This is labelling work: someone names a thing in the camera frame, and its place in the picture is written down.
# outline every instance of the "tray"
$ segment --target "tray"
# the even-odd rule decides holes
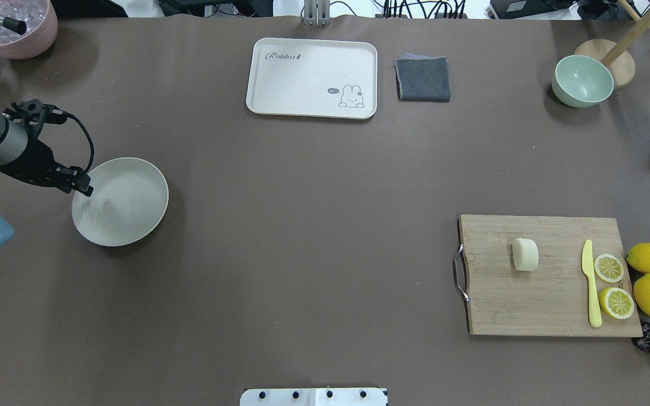
[[[247,107],[258,114],[370,118],[377,51],[369,43],[263,38],[252,51]]]
[[[626,262],[616,219],[461,215],[461,246],[453,259],[454,282],[464,299],[470,334],[521,336],[641,337],[639,312],[617,320],[601,311],[603,325],[588,323],[588,283],[581,272],[581,250],[593,240],[594,258],[611,254]],[[513,267],[510,241],[532,239],[538,268]],[[462,255],[466,286],[457,278]],[[600,292],[609,286],[631,295],[629,273],[619,283],[596,277]]]

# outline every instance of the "brown tabletop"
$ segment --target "brown tabletop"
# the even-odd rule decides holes
[[[72,196],[0,174],[0,405],[238,404],[245,388],[381,386],[389,404],[645,404],[627,338],[472,337],[450,260],[460,214],[617,219],[650,241],[650,32],[601,105],[550,92],[559,59],[630,23],[297,17],[61,21],[54,48],[0,59],[0,108],[39,98],[83,120],[95,164],[157,165],[155,232],[104,248]],[[367,121],[245,107],[263,37],[366,41]],[[400,102],[393,59],[446,55],[449,103]],[[77,126],[42,139],[85,164]]]

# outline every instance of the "wooden cutting board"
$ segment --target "wooden cutting board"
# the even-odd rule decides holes
[[[467,277],[471,334],[641,337],[639,314],[617,320],[601,311],[603,325],[588,323],[588,282],[581,271],[581,250],[593,241],[594,259],[611,254],[624,267],[621,235],[613,218],[461,215],[461,242]],[[516,271],[510,242],[536,242],[538,268]],[[633,296],[629,273],[618,283],[596,275],[600,293],[609,286]]]

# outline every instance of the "gray cloth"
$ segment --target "gray cloth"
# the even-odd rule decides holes
[[[400,100],[451,101],[448,59],[444,56],[402,54],[395,60],[395,77]]]

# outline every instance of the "mint green bowl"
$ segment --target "mint green bowl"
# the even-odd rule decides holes
[[[591,107],[611,96],[613,77],[596,59],[571,55],[555,66],[551,87],[563,103],[571,107]]]

